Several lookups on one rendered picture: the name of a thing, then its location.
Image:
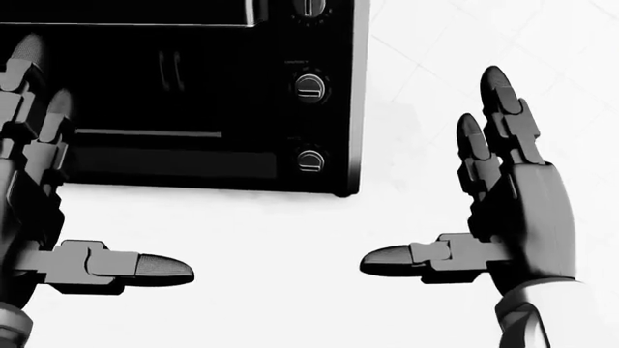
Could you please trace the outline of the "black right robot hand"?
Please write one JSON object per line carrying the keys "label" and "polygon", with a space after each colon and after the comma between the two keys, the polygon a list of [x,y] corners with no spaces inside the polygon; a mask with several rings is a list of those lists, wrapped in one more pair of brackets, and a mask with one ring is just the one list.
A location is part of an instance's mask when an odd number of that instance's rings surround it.
{"label": "black right robot hand", "polygon": [[380,248],[360,263],[366,275],[418,277],[426,284],[470,283],[489,274],[501,293],[546,278],[575,278],[575,223],[557,168],[536,145],[528,103],[496,66],[482,74],[486,123],[457,121],[457,171],[471,196],[468,230],[433,243]]}

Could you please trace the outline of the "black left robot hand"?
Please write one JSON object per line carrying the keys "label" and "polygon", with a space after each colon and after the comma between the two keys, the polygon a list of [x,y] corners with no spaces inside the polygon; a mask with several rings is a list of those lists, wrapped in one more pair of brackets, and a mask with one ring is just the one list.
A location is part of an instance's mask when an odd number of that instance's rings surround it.
{"label": "black left robot hand", "polygon": [[24,308],[40,284],[65,295],[121,295],[128,286],[194,281],[179,260],[104,243],[59,240],[57,189],[74,135],[74,98],[47,83],[47,49],[29,34],[0,69],[0,303]]}

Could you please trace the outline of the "toaster oven glass door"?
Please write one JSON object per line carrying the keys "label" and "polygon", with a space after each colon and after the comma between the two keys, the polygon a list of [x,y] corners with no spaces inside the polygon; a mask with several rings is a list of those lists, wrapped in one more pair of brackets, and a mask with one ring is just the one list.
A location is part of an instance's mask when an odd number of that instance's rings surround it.
{"label": "toaster oven glass door", "polygon": [[[0,43],[44,40],[47,83],[77,106],[73,182],[272,179],[283,0],[0,0]],[[221,132],[222,138],[76,134]]]}

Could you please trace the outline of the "silver black oven knob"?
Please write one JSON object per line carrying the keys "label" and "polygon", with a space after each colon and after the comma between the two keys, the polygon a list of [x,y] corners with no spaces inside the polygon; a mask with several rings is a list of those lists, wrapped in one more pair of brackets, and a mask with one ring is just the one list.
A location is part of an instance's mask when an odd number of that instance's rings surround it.
{"label": "silver black oven knob", "polygon": [[325,77],[318,74],[302,74],[295,80],[293,92],[302,103],[321,103],[328,94],[328,83]]}
{"label": "silver black oven knob", "polygon": [[300,147],[295,157],[296,167],[304,173],[322,173],[327,157],[327,153],[320,148]]}
{"label": "silver black oven knob", "polygon": [[327,0],[291,0],[295,13],[302,18],[316,18],[321,16]]}

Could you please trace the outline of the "black toaster oven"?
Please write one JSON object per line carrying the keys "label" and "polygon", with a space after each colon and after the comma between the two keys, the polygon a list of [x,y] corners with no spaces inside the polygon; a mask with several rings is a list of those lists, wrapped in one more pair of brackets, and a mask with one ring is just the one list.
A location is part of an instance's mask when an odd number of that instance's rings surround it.
{"label": "black toaster oven", "polygon": [[74,95],[69,182],[349,196],[369,0],[0,0]]}

